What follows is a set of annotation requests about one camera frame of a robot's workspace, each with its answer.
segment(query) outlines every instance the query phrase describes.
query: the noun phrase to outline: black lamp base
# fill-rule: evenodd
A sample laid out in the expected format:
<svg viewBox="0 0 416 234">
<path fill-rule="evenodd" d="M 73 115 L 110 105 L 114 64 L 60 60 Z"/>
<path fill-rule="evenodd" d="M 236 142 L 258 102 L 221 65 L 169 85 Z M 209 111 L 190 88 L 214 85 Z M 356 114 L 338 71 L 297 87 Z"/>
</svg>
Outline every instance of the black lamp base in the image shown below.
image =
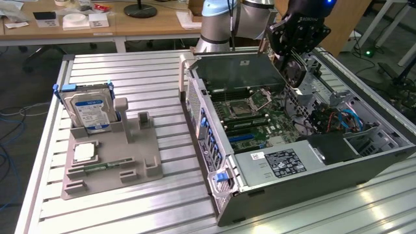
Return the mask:
<svg viewBox="0 0 416 234">
<path fill-rule="evenodd" d="M 141 9 L 138 9 L 138 5 L 133 4 L 124 7 L 124 13 L 134 18 L 149 18 L 157 14 L 157 9 L 145 4 L 141 4 Z"/>
</svg>

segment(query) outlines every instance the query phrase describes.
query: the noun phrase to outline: hard drive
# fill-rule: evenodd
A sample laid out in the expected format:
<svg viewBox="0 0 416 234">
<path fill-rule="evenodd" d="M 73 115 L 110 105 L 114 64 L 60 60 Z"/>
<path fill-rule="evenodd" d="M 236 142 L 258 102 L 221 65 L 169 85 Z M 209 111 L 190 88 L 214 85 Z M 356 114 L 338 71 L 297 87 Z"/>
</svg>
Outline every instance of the hard drive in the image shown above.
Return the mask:
<svg viewBox="0 0 416 234">
<path fill-rule="evenodd" d="M 58 98 L 66 108 L 73 127 L 85 127 L 89 134 L 110 131 L 109 123 L 120 120 L 113 109 L 112 83 L 66 84 Z"/>
</svg>

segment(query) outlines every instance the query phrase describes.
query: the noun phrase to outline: robotic end effector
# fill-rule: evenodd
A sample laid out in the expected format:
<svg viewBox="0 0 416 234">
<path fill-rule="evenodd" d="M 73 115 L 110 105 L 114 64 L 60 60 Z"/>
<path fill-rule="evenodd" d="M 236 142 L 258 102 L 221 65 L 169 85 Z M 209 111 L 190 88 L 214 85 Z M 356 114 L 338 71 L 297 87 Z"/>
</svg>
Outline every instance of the robotic end effector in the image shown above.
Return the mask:
<svg viewBox="0 0 416 234">
<path fill-rule="evenodd" d="M 337 0 L 289 0 L 286 13 L 278 23 L 266 26 L 261 44 L 268 40 L 274 52 L 273 65 L 286 83 L 298 87 L 306 72 L 300 57 L 321 43 L 330 29 L 324 25 Z"/>
</svg>

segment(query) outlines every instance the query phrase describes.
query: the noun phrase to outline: warning label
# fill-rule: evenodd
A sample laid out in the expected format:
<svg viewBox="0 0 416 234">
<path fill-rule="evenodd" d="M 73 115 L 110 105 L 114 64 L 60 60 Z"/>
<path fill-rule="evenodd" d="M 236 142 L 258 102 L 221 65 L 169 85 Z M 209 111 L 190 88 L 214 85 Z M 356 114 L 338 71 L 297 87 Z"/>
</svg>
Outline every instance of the warning label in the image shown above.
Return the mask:
<svg viewBox="0 0 416 234">
<path fill-rule="evenodd" d="M 278 151 L 264 156 L 277 178 L 306 171 L 293 149 Z"/>
</svg>

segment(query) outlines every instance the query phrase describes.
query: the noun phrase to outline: desk leg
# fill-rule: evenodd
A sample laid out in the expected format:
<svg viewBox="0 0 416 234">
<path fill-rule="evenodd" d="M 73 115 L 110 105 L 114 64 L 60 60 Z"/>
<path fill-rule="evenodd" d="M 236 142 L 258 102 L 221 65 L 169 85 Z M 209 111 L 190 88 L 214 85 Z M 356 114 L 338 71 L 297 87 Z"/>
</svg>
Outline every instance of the desk leg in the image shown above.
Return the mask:
<svg viewBox="0 0 416 234">
<path fill-rule="evenodd" d="M 392 31 L 394 30 L 397 24 L 400 23 L 400 21 L 402 20 L 404 16 L 406 15 L 409 9 L 410 9 L 410 6 L 405 6 L 404 9 L 401 10 L 401 12 L 398 13 L 394 21 L 389 25 L 389 28 L 386 29 L 386 31 L 382 34 L 380 40 L 377 41 L 377 44 L 376 44 L 377 47 L 381 47 L 381 45 L 385 42 L 386 38 L 389 37 Z"/>
<path fill-rule="evenodd" d="M 117 53 L 125 53 L 125 37 L 114 37 L 113 41 L 116 43 Z"/>
<path fill-rule="evenodd" d="M 405 54 L 405 56 L 402 57 L 402 59 L 400 60 L 400 62 L 397 63 L 397 65 L 402 67 L 408 63 L 414 54 L 416 54 L 416 43 L 410 48 L 410 50 L 408 51 L 408 53 Z"/>
<path fill-rule="evenodd" d="M 368 27 L 368 29 L 366 29 L 366 31 L 365 31 L 360 41 L 358 41 L 360 47 L 362 47 L 362 45 L 364 45 L 364 43 L 365 43 L 365 41 L 366 41 L 372 31 L 374 30 L 374 28 L 376 28 L 376 26 L 377 26 L 377 24 L 378 24 L 378 22 L 380 22 L 380 20 L 381 20 L 381 18 L 384 16 L 385 12 L 388 11 L 388 9 L 389 9 L 389 7 L 392 5 L 392 2 L 393 2 L 393 0 L 388 0 L 384 3 L 384 6 L 382 6 L 381 10 L 380 10 L 374 20 L 372 21 L 372 23 L 370 23 L 370 25 L 369 25 L 369 27 Z"/>
</svg>

